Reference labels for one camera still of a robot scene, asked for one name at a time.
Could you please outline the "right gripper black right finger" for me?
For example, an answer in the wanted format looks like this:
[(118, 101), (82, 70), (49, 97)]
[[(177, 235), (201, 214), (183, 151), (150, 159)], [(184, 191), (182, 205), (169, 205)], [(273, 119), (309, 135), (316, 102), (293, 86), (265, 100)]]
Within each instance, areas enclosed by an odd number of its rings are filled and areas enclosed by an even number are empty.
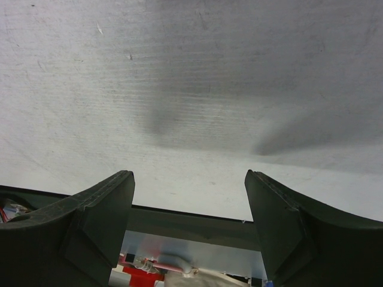
[(266, 275), (275, 286), (381, 286), (382, 222), (249, 170), (245, 189)]

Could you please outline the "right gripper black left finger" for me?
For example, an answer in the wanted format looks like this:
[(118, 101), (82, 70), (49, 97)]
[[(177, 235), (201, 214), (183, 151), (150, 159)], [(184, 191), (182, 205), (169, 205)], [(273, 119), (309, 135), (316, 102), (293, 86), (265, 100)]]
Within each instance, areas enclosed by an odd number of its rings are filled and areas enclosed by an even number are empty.
[(117, 266), (135, 189), (132, 172), (39, 206), (40, 191), (1, 187), (30, 212), (1, 224), (2, 286), (107, 286)]

